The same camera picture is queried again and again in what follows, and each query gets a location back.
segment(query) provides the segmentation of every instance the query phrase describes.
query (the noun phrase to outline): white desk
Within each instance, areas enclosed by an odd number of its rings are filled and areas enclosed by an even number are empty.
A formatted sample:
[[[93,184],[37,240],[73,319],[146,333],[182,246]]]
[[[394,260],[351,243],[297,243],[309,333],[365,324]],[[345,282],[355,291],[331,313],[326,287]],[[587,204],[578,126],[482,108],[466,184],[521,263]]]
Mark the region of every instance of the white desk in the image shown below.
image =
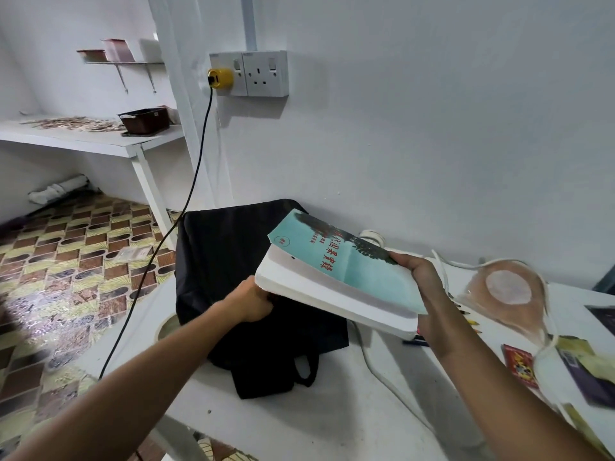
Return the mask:
[[[472,276],[448,266],[447,272],[453,293]],[[549,291],[559,333],[588,339],[598,353],[613,352],[615,336],[584,307],[612,305],[613,296],[564,285],[550,285]],[[150,346],[174,311],[175,282],[170,279],[135,310],[108,370]],[[506,327],[474,313],[470,317],[480,323],[481,338],[501,358],[502,343],[536,351],[535,345]],[[115,326],[76,364],[97,376],[119,328]],[[320,357],[311,388],[296,385],[290,393],[242,401],[230,373],[205,364],[181,390],[167,416],[262,461],[489,458],[484,448],[460,448],[480,444],[482,435],[430,349],[404,346],[399,338],[362,328],[374,365],[418,402],[440,441],[371,375],[350,331],[348,348]],[[541,365],[558,399],[573,403],[615,453],[615,411],[587,405],[557,353],[545,357]]]
[[[167,142],[181,139],[184,133],[181,125],[172,125],[156,136],[123,137],[120,131],[91,133],[88,131],[69,131],[66,129],[39,129],[33,125],[22,124],[26,121],[54,118],[53,116],[28,116],[19,120],[0,122],[0,141],[19,142],[36,146],[56,147],[58,149],[79,150],[92,154],[114,155],[129,158],[135,169],[136,177],[143,188],[145,197],[154,213],[162,234],[173,226],[164,206],[162,195],[151,173],[143,152],[162,146]],[[175,250],[177,237],[171,233],[167,246]]]

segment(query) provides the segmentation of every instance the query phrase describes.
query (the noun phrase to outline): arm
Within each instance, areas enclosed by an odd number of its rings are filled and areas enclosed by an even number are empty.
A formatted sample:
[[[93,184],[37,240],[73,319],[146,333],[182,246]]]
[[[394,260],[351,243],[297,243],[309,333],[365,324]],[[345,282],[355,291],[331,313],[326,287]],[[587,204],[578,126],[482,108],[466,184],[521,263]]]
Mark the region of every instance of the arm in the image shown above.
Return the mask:
[[[519,383],[447,297],[433,264],[390,253],[412,271],[428,315],[419,329],[498,459],[561,461],[604,457]]]
[[[245,279],[226,299],[102,379],[8,461],[127,460],[215,344],[272,307],[254,277]],[[101,438],[105,442],[93,447]]]

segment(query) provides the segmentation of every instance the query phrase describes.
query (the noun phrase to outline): yellow plug adapter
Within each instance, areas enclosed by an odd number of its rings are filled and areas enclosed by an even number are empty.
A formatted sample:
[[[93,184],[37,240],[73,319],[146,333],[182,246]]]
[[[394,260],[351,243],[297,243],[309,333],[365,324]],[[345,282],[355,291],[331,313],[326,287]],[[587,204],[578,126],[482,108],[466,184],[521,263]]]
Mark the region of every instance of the yellow plug adapter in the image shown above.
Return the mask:
[[[233,71],[228,68],[211,68],[207,71],[207,82],[212,89],[233,87]]]

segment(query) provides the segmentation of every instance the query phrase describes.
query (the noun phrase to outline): white wall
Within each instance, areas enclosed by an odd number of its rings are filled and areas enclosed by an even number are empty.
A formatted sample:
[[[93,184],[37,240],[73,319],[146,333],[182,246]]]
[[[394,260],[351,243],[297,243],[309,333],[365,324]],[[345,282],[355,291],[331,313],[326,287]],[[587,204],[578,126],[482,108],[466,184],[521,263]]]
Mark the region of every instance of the white wall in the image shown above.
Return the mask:
[[[0,120],[40,109],[0,35]],[[0,141],[0,224],[26,215],[39,206],[28,201],[28,193],[76,173],[61,150],[16,145]]]
[[[291,91],[217,101],[236,203],[290,197],[392,247],[572,285],[613,264],[615,0],[255,1]],[[245,48],[239,1],[151,2],[202,114],[207,54]]]
[[[175,107],[161,66],[152,67],[154,94],[144,69],[83,64],[76,50],[102,48],[101,38],[152,38],[156,27],[147,0],[0,0],[0,30],[44,112],[115,117],[159,105]],[[193,171],[183,141],[147,154],[169,208],[181,208]],[[127,159],[72,152],[71,158],[105,193],[145,202]],[[195,194],[193,207],[202,207]]]

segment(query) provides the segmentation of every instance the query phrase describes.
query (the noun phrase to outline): electrical outlet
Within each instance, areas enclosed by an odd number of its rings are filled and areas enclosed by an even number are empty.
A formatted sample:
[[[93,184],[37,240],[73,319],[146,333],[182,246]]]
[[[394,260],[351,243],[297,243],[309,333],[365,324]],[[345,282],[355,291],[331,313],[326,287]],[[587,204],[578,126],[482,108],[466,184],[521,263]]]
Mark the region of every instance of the electrical outlet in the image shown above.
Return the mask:
[[[209,61],[212,68],[228,68],[233,71],[233,87],[218,89],[218,95],[247,96],[245,72],[243,70],[242,52],[211,53]]]
[[[288,60],[286,51],[243,52],[243,69],[250,97],[286,97]]]

